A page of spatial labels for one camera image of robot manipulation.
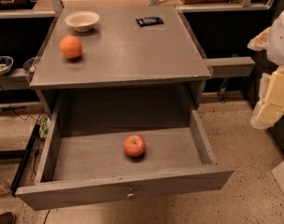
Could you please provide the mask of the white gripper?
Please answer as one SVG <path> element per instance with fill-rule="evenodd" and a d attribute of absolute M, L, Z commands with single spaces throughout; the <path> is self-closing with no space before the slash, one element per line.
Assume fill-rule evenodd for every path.
<path fill-rule="evenodd" d="M 282 65 L 271 75 L 263 73 L 259 101 L 250 120 L 253 128 L 266 130 L 284 115 L 284 10 L 274 20 L 271 29 L 264 29 L 248 42 L 248 48 L 266 50 L 269 61 Z"/>

